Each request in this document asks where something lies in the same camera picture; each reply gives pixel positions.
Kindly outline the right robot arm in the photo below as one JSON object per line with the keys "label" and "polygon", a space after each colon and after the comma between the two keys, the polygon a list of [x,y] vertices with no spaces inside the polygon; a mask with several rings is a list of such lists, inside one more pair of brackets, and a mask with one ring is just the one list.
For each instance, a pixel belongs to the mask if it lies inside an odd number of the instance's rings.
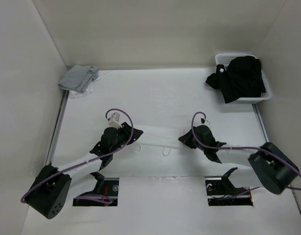
{"label": "right robot arm", "polygon": [[191,149],[199,149],[216,164],[233,164],[222,175],[221,188],[230,195],[243,187],[260,187],[279,195],[301,176],[298,167],[273,143],[260,147],[230,146],[215,139],[206,125],[193,126],[178,140]]}

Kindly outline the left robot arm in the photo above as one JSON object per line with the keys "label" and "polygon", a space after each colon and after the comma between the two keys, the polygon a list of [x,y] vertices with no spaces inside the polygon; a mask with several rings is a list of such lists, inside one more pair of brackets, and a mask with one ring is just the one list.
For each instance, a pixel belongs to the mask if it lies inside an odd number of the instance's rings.
{"label": "left robot arm", "polygon": [[71,184],[88,175],[94,176],[87,183],[88,191],[92,195],[99,195],[104,184],[103,176],[98,171],[108,166],[114,153],[137,141],[143,133],[126,122],[119,128],[106,128],[100,141],[86,156],[61,167],[44,166],[21,202],[45,218],[52,219],[63,209]]}

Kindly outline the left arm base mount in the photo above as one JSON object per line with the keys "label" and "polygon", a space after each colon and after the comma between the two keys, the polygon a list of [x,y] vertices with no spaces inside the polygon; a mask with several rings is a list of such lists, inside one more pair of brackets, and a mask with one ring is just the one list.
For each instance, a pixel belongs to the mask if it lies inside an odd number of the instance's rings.
{"label": "left arm base mount", "polygon": [[98,172],[91,173],[96,180],[93,190],[73,199],[74,207],[116,207],[118,205],[119,178],[105,178]]}

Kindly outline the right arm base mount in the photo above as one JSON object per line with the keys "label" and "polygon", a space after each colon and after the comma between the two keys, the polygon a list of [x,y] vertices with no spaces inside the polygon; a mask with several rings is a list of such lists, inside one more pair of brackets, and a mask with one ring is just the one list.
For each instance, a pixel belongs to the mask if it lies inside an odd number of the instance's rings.
{"label": "right arm base mount", "polygon": [[236,188],[229,180],[231,174],[238,167],[233,167],[222,176],[207,177],[205,187],[207,193],[207,203],[209,206],[253,206],[251,192],[249,188]]}

